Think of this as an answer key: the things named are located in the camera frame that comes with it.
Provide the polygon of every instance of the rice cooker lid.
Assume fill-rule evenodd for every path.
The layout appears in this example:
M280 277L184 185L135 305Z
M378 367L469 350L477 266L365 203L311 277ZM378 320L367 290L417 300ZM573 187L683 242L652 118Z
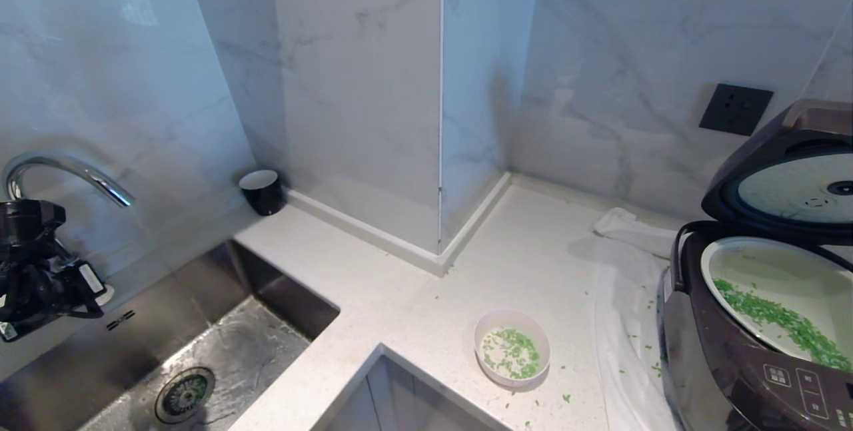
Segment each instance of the rice cooker lid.
M702 209L773 236L853 245L853 103L793 103L729 156Z

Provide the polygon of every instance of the drain strainer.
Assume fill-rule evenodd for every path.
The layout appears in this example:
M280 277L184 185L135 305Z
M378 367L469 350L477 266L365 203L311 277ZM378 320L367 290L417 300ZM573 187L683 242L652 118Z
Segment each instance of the drain strainer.
M208 368L189 368L173 377L157 397L157 418L167 424L192 418L210 397L215 383Z

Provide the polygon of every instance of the kitchen counter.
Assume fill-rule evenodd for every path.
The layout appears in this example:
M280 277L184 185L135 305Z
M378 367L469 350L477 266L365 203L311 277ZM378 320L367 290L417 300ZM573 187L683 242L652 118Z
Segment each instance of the kitchen counter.
M594 267L568 245L591 237L589 227L613 204L514 182L521 185L506 191L444 278L295 207L238 234L341 315L232 429L310 429L384 347L509 428L606 430L589 320ZM651 224L667 222L631 211ZM497 308L521 310L548 333L551 367L540 386L512 395L478 367L473 328Z

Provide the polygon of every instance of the electrical outlet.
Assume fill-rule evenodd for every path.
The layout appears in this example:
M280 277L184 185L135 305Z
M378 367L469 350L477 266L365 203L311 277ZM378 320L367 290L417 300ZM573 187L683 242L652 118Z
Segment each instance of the electrical outlet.
M721 83L716 86L698 127L748 137L761 121L771 97L773 91Z

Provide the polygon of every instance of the rice cooker handle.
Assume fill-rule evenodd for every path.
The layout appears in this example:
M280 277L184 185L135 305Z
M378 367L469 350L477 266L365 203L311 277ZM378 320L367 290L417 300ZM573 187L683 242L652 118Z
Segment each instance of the rice cooker handle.
M671 275L673 291L690 292L690 290L688 289L688 283L686 283L684 274L682 273L682 253L680 252L680 249L682 249L682 236L684 236L686 233L692 233L695 230L700 230L700 228L710 228L716 225L719 225L719 222L688 222L688 224L682 226L682 228L678 231L678 234L676 234L676 240L672 243L672 254L670 262L670 266L672 268Z

